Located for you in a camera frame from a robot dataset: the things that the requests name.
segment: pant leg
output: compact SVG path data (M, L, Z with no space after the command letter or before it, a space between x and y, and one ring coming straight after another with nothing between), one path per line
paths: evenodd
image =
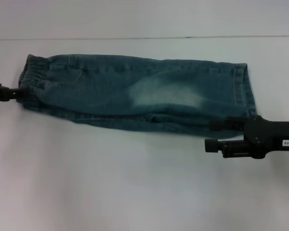
M106 128L226 138L211 120L256 114L246 64L115 55L30 55L25 108Z

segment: white wall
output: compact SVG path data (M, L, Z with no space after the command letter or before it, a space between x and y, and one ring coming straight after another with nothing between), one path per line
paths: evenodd
M124 1L0 1L0 38L289 35L289 2L197 1L207 11L188 15L176 2ZM17 86L29 53L248 63L260 114L289 121L289 38L0 41L0 83ZM289 153L223 159L204 152L203 138L78 125L0 103L0 231L32 230L289 231Z

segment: robotic arm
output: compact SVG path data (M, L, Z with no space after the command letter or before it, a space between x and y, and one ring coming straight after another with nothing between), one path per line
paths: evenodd
M205 140L206 152L217 153L220 150L224 158L249 156L263 159L271 151L289 151L289 122L268 121L257 115L248 119L213 121L210 129L244 132L244 140L241 141Z

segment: blue denim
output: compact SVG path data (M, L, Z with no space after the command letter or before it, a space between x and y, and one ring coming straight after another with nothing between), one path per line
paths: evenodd
M256 115L246 64L117 55L29 55L24 108L75 123L229 138L209 122Z

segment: white background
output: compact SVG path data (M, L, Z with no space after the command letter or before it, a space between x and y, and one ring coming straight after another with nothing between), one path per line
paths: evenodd
M0 1L0 83L26 56L248 63L259 113L289 121L289 1ZM81 38L86 40L51 40ZM223 159L203 138L73 124L0 103L0 231L289 231L289 153Z

